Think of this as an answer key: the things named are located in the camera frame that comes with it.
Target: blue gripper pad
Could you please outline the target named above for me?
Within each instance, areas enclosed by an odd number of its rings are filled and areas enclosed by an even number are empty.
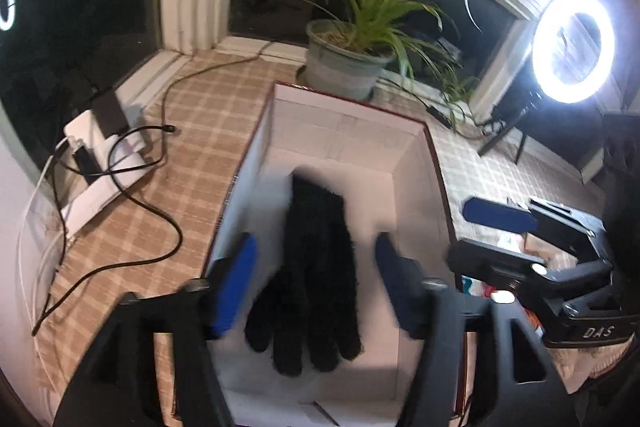
[[[214,337],[221,337],[233,327],[257,255],[255,237],[244,233],[231,256],[216,261],[207,277],[214,293],[214,315],[210,324],[210,332]]]
[[[424,322],[422,268],[417,261],[398,255],[386,232],[378,235],[375,257],[398,325],[413,336]]]
[[[470,223],[513,233],[533,232],[538,222],[528,210],[517,206],[469,198],[462,206],[462,217]]]

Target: checkered tablecloth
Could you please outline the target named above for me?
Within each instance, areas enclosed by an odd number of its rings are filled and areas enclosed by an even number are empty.
[[[210,51],[199,55],[175,76],[180,78],[213,64],[242,57]],[[84,283],[44,322],[38,334],[43,381],[61,396],[89,342],[119,295],[133,291],[150,297],[173,292],[188,279],[199,277],[214,225],[242,153],[274,80],[295,82],[296,66],[264,60],[199,74],[178,84],[166,105],[167,123],[179,133],[168,137],[168,160],[146,174],[132,194],[171,214],[184,232],[180,251],[162,263],[109,270]],[[494,200],[529,195],[554,199],[588,212],[601,205],[597,194],[532,156],[523,155],[516,167],[510,151],[501,147],[485,158],[476,154],[477,141],[444,129],[417,102],[377,89],[374,105],[425,119],[440,158],[458,235],[474,237],[472,225],[458,211],[469,195]],[[159,123],[159,102],[143,117]],[[159,136],[148,135],[149,158],[159,154]],[[105,264],[158,257],[175,244],[174,230],[164,221],[119,197],[83,230],[69,248],[52,285],[56,301],[84,273]],[[173,371],[169,339],[157,336],[157,372],[164,421],[171,418]]]

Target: cardboard box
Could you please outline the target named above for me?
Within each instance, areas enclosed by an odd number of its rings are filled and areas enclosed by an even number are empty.
[[[270,349],[254,353],[248,347],[244,324],[255,296],[280,265],[289,175],[297,166],[320,171],[345,199],[356,254],[364,352],[325,374],[313,370],[307,357],[303,374],[288,378],[274,370]],[[229,190],[207,269],[243,231],[257,237],[258,262],[234,329],[210,343],[236,424],[395,425],[422,343],[398,328],[374,261],[376,236],[392,232],[403,256],[419,261],[428,276],[454,285],[444,261],[455,237],[453,223],[425,124],[275,84]]]

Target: white power strip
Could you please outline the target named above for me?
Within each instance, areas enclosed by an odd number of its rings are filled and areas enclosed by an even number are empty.
[[[138,167],[145,161],[139,153],[134,152],[118,162],[118,169]],[[137,182],[148,172],[150,168],[116,174],[116,179],[124,188],[128,188]],[[73,237],[86,225],[98,212],[119,194],[118,188],[110,176],[101,176],[94,183],[71,201],[62,210],[65,218],[68,237]]]

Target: plant pot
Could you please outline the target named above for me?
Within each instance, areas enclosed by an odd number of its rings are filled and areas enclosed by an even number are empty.
[[[335,30],[331,20],[306,25],[309,49],[306,53],[306,83],[313,89],[355,100],[367,98],[382,70],[392,57],[374,57],[350,52],[319,37]]]

